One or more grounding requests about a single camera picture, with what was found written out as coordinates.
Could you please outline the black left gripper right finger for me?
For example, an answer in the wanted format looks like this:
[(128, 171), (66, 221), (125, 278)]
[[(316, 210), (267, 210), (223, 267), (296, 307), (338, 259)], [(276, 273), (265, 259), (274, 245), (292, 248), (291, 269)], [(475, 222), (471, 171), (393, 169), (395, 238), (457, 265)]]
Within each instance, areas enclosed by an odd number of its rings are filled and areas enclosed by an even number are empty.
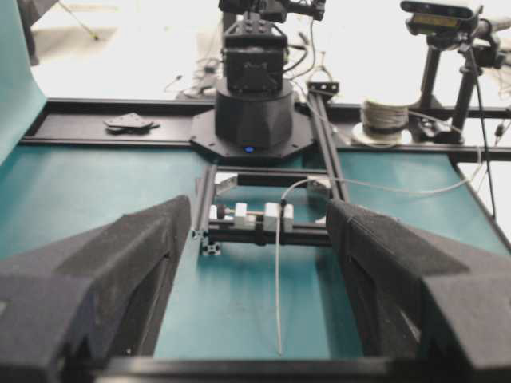
[(327, 232), (367, 356), (510, 371), (510, 259), (333, 200)]

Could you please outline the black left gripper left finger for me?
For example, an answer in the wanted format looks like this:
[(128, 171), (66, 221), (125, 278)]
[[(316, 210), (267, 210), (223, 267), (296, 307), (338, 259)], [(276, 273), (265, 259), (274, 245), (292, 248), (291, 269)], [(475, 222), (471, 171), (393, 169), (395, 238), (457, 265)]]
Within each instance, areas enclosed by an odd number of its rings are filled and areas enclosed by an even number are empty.
[(188, 197), (1, 261), (1, 379), (59, 382), (81, 359), (150, 356), (191, 224)]

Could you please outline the black robot arm with base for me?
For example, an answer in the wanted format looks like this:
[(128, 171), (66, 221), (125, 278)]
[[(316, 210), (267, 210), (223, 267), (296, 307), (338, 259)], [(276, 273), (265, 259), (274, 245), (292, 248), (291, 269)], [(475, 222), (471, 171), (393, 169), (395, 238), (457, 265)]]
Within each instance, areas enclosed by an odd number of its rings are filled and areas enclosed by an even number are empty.
[(322, 20), (323, 1), (221, 1), (238, 14), (224, 32), (224, 75), (213, 110), (194, 116), (190, 141), (226, 160), (278, 161), (315, 142), (309, 118), (295, 109), (285, 78), (287, 35), (278, 28), (289, 13)]

